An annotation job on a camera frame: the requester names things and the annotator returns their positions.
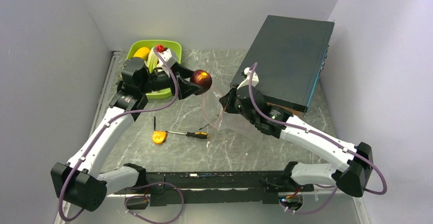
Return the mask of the dark red onion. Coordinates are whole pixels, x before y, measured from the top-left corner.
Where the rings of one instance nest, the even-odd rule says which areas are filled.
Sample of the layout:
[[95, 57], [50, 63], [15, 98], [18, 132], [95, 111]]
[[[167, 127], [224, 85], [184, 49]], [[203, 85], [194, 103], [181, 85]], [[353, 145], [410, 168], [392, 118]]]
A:
[[211, 75], [202, 69], [194, 71], [190, 77], [190, 81], [202, 87], [202, 90], [194, 93], [194, 95], [201, 95], [207, 92], [212, 86]]

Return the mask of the clear zip top bag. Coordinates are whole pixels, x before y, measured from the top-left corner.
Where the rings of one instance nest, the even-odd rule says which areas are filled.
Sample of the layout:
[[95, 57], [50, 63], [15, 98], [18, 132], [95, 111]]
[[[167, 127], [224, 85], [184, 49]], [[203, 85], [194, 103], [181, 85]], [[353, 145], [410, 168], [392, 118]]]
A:
[[254, 142], [262, 141], [263, 134], [240, 114], [229, 114], [223, 111], [219, 99], [228, 91], [228, 87], [215, 83], [207, 92], [201, 95], [202, 114], [208, 126], [218, 131], [231, 130]]

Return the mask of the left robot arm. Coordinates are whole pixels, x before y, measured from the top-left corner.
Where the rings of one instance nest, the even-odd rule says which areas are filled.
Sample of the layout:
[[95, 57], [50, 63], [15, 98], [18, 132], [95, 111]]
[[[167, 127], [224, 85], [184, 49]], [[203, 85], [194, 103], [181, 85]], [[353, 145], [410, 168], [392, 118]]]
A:
[[121, 81], [97, 129], [82, 148], [66, 163], [56, 163], [51, 177], [59, 203], [69, 202], [81, 210], [94, 211], [106, 196], [129, 188], [141, 193], [147, 186], [146, 170], [127, 163], [102, 173], [102, 166], [121, 135], [146, 111], [147, 93], [170, 89], [174, 99], [206, 92], [211, 76], [203, 70], [190, 70], [178, 63], [150, 71], [140, 57], [125, 61]]

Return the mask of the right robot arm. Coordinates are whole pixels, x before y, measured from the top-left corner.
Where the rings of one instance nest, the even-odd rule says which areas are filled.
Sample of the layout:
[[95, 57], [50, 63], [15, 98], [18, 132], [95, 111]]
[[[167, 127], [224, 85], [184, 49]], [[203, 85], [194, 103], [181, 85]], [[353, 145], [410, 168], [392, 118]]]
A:
[[281, 177], [284, 189], [318, 184], [336, 186], [353, 197], [364, 195], [373, 171], [370, 145], [339, 141], [318, 131], [291, 111], [267, 104], [260, 91], [249, 93], [247, 86], [232, 87], [219, 103], [225, 112], [241, 115], [261, 133], [296, 143], [326, 160], [325, 164], [288, 163]]

